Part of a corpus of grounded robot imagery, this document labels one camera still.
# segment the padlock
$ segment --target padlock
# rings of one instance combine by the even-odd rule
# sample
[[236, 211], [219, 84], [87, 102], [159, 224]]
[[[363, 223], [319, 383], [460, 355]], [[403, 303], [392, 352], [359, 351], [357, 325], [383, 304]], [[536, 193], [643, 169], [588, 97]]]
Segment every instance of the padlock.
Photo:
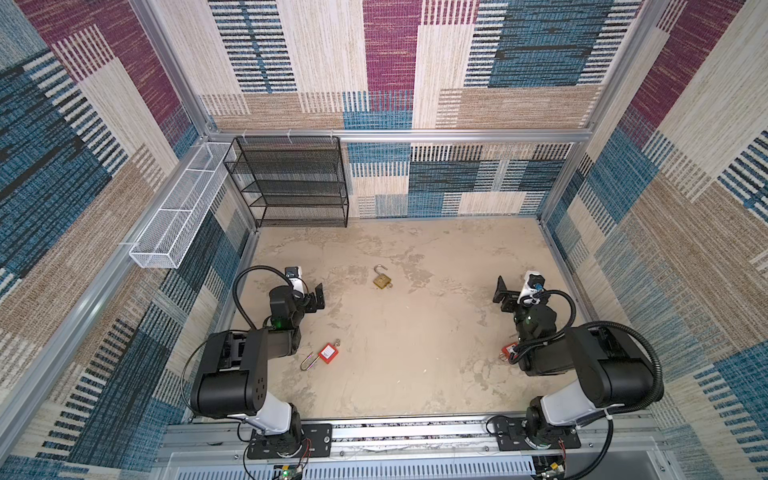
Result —
[[383, 268], [384, 270], [388, 270], [387, 267], [383, 265], [376, 265], [373, 267], [373, 271], [378, 273], [379, 276], [373, 279], [373, 283], [380, 289], [384, 289], [386, 287], [392, 288], [392, 279], [389, 278], [387, 275], [380, 273], [377, 268]]

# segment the stained surface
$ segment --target stained surface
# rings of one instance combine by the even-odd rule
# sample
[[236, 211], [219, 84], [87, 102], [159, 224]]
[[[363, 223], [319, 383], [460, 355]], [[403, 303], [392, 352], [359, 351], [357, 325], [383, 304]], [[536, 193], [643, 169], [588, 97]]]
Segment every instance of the stained surface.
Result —
[[[533, 379], [498, 359], [515, 336], [512, 315], [491, 302], [498, 275], [519, 289], [525, 271], [536, 269], [548, 288], [565, 289], [534, 219], [266, 228], [253, 263], [300, 265], [310, 287], [325, 288], [327, 307], [305, 317], [299, 352], [269, 363], [269, 390], [303, 417], [523, 410], [575, 378]], [[377, 263], [389, 268], [393, 288], [373, 284]], [[257, 272], [245, 281], [243, 306], [261, 324], [280, 280]], [[564, 323], [567, 303], [551, 306]], [[233, 328], [243, 326], [237, 316]], [[299, 370], [336, 339], [340, 353], [329, 365]]]

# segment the wire mesh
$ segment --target wire mesh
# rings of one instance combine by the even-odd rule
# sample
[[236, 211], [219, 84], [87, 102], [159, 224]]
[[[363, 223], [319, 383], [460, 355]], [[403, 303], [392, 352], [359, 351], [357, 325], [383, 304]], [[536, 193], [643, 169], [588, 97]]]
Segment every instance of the wire mesh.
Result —
[[258, 227], [346, 227], [337, 137], [237, 137], [224, 161]]
[[131, 248], [131, 258], [138, 266], [178, 268], [181, 265], [227, 178], [223, 161], [234, 158], [230, 144], [209, 142], [198, 149]]

